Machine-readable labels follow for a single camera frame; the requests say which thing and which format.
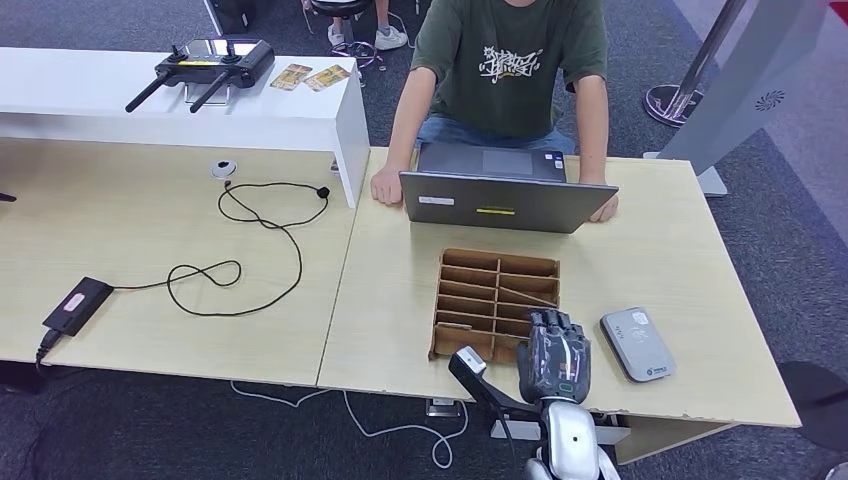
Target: robotic arm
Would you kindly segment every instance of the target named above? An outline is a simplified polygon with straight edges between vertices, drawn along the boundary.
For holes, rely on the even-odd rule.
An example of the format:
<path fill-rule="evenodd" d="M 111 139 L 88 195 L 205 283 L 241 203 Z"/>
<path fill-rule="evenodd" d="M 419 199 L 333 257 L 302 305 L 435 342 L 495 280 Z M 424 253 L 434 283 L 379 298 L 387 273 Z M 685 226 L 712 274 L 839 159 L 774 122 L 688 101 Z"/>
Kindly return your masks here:
<path fill-rule="evenodd" d="M 450 360 L 449 369 L 478 404 L 497 417 L 537 421 L 542 446 L 527 460 L 527 480 L 606 480 L 618 474 L 598 446 L 595 422 L 580 403 L 589 394 L 590 348 L 580 325 L 555 309 L 534 309 L 529 346 L 517 351 L 519 390 L 527 404 L 517 402 L 483 380 L 484 362 L 471 347 Z"/>

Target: cardboard organizer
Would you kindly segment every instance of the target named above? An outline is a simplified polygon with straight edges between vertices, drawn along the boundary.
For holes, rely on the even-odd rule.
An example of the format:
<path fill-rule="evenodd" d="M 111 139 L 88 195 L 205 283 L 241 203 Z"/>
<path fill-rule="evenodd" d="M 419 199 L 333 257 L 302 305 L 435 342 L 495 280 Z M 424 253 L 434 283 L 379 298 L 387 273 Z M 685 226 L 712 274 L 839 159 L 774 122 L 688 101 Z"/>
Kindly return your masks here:
<path fill-rule="evenodd" d="M 449 248 L 442 252 L 430 358 L 471 346 L 514 363 L 530 335 L 529 310 L 559 308 L 559 262 Z"/>

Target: round white device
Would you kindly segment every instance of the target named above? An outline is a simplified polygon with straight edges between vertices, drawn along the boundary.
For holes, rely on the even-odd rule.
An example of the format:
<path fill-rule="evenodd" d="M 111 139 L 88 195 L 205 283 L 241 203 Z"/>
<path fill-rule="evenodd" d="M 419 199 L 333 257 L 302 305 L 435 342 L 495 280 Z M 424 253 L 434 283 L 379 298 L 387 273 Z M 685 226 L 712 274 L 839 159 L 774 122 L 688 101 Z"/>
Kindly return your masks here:
<path fill-rule="evenodd" d="M 219 160 L 212 164 L 212 176 L 219 180 L 226 180 L 236 171 L 235 160 Z"/>

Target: green t-shirt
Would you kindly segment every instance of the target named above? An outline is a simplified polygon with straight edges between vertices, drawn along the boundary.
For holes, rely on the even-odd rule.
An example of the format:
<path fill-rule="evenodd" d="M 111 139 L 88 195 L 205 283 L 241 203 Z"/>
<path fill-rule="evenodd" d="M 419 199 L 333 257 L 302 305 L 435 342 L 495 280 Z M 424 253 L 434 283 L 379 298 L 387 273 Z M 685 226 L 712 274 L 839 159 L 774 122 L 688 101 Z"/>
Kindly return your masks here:
<path fill-rule="evenodd" d="M 606 77 L 602 0 L 433 0 L 416 39 L 413 69 L 436 74 L 431 113 L 510 137 L 551 131 L 557 69 L 569 91 Z"/>

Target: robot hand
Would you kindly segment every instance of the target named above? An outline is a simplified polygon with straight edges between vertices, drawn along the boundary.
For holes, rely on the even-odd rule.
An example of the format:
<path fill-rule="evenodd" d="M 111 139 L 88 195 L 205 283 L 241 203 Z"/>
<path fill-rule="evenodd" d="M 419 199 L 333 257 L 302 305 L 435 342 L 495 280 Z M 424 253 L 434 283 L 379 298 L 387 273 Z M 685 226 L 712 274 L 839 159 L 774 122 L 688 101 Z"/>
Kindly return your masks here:
<path fill-rule="evenodd" d="M 591 349 L 583 328 L 552 308 L 530 312 L 529 346 L 520 345 L 519 390 L 527 403 L 562 398 L 583 403 L 589 395 Z"/>

